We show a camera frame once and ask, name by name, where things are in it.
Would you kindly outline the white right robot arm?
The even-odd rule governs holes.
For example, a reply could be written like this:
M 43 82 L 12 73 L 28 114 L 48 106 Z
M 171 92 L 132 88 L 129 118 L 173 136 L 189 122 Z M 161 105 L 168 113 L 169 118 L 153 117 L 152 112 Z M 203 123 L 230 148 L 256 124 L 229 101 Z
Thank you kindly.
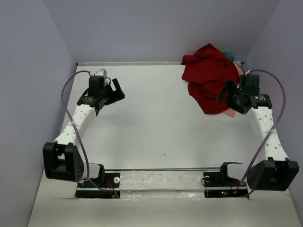
M 222 185 L 234 180 L 247 185 L 252 191 L 286 191 L 299 172 L 299 165 L 284 151 L 273 119 L 269 95 L 261 94 L 259 75 L 243 74 L 237 85 L 228 80 L 217 97 L 240 114 L 248 116 L 254 139 L 258 145 L 250 161 L 224 162 L 218 173 Z

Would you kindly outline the red t shirt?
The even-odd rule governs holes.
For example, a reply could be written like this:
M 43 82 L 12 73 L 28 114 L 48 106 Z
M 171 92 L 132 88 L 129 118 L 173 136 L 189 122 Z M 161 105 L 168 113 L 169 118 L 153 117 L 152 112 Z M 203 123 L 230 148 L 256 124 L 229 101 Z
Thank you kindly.
M 230 108 L 224 101 L 217 102 L 224 84 L 230 80 L 239 84 L 242 70 L 232 60 L 207 44 L 193 55 L 185 55 L 182 59 L 185 66 L 182 79 L 188 83 L 189 95 L 201 107 L 204 114 L 213 115 L 224 113 Z

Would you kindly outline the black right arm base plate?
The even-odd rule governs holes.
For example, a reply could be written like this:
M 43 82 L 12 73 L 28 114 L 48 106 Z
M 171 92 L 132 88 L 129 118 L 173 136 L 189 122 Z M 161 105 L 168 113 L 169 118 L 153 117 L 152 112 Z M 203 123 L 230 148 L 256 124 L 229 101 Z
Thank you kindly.
M 201 184 L 207 199 L 247 197 L 249 193 L 247 186 L 240 185 L 239 180 L 223 177 L 220 172 L 203 172 Z

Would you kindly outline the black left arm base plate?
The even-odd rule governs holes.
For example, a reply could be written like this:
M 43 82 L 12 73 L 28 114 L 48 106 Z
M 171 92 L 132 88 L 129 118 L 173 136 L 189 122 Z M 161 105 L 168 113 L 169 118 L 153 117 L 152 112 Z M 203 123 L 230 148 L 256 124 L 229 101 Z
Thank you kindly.
M 121 173 L 117 171 L 106 171 L 103 182 L 99 178 L 78 183 L 75 197 L 78 199 L 119 199 Z

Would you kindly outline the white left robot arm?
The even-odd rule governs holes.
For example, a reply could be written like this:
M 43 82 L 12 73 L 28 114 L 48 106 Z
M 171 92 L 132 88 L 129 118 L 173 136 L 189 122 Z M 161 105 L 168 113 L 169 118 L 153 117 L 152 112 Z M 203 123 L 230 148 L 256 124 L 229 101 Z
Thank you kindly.
M 74 114 L 68 114 L 70 121 L 61 134 L 43 146 L 45 175 L 48 179 L 69 182 L 88 180 L 99 187 L 105 181 L 102 164 L 92 164 L 83 151 L 82 138 L 89 125 L 106 105 L 125 98 L 117 79 L 106 83 L 105 76 L 90 76 L 89 87 L 77 101 Z

